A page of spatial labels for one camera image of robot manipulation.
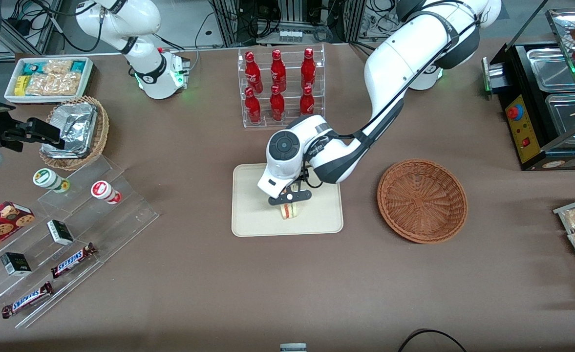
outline brown wicker basket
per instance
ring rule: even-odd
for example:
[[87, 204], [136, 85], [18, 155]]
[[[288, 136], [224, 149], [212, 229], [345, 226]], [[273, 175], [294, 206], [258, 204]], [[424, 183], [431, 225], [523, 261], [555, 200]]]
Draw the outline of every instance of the brown wicker basket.
[[[105, 149], [105, 144], [107, 143], [107, 133], [109, 132], [109, 118], [107, 116], [107, 111], [105, 111], [103, 105], [101, 105], [98, 100], [92, 98], [91, 96], [82, 96], [81, 98], [68, 100], [68, 102], [64, 102], [62, 104], [68, 105], [78, 103], [91, 103], [98, 109], [97, 124], [94, 127], [94, 136], [90, 146], [91, 152], [86, 158], [83, 159], [53, 159], [45, 156], [42, 154], [42, 152], [40, 152], [40, 158], [42, 158], [44, 163], [50, 167], [67, 171], [74, 171], [88, 163], [96, 156], [102, 154], [103, 149]], [[53, 116], [55, 109], [53, 109], [53, 111], [48, 114], [46, 122], [51, 122], [51, 117]]]
[[441, 165], [409, 159], [392, 165], [379, 183], [379, 210], [399, 235], [418, 243], [444, 242], [468, 216], [466, 192]]

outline red glass bottle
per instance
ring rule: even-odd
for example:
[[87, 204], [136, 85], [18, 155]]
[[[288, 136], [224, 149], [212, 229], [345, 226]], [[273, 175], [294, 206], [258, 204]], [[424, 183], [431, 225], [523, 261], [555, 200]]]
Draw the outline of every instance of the red glass bottle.
[[261, 83], [261, 70], [255, 62], [255, 55], [251, 51], [247, 51], [244, 57], [246, 58], [246, 80], [249, 87], [252, 87], [255, 93], [261, 94], [263, 83]]
[[246, 112], [248, 113], [250, 123], [258, 125], [261, 122], [261, 105], [259, 105], [259, 101], [255, 97], [255, 92], [251, 87], [246, 87], [244, 93], [246, 94], [244, 105], [246, 105]]
[[285, 112], [285, 99], [283, 99], [281, 91], [277, 85], [272, 86], [270, 107], [272, 107], [272, 118], [278, 122], [283, 121], [283, 113]]
[[302, 96], [300, 98], [300, 114], [314, 114], [315, 102], [311, 95], [311, 86], [306, 86], [302, 90]]
[[314, 87], [316, 84], [316, 62], [314, 62], [314, 50], [311, 47], [305, 49], [305, 60], [300, 67], [300, 85], [302, 89], [306, 86]]
[[272, 50], [270, 73], [272, 74], [272, 84], [277, 85], [280, 91], [285, 91], [287, 89], [287, 74], [285, 74], [285, 64], [281, 59], [279, 49]]

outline metal pan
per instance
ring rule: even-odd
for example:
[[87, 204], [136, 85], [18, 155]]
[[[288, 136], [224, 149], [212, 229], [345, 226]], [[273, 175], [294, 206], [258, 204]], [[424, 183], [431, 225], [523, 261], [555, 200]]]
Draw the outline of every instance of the metal pan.
[[[575, 113], [575, 94], [551, 94], [546, 98], [546, 105], [559, 134], [575, 127], [575, 116], [570, 116]], [[575, 135], [565, 143], [575, 145]]]
[[575, 83], [563, 53], [555, 47], [529, 50], [526, 55], [539, 89], [547, 93], [575, 91]]

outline red button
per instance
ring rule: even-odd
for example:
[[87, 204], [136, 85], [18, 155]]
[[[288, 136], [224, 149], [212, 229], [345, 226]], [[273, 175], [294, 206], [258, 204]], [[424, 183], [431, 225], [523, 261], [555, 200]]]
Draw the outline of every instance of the red button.
[[516, 107], [509, 108], [507, 110], [507, 117], [513, 120], [520, 114], [520, 111]]

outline black machine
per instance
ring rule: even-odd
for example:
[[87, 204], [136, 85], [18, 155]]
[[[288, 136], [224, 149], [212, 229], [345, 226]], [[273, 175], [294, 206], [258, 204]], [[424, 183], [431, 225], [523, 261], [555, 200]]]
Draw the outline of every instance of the black machine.
[[0, 147], [22, 152], [23, 142], [46, 143], [57, 149], [64, 148], [64, 140], [59, 138], [60, 130], [38, 118], [28, 118], [26, 122], [14, 120], [8, 113], [15, 109], [0, 103]]
[[573, 170], [575, 8], [544, 9], [554, 40], [517, 42], [546, 3], [491, 62], [483, 59], [486, 90], [499, 96], [523, 170]]

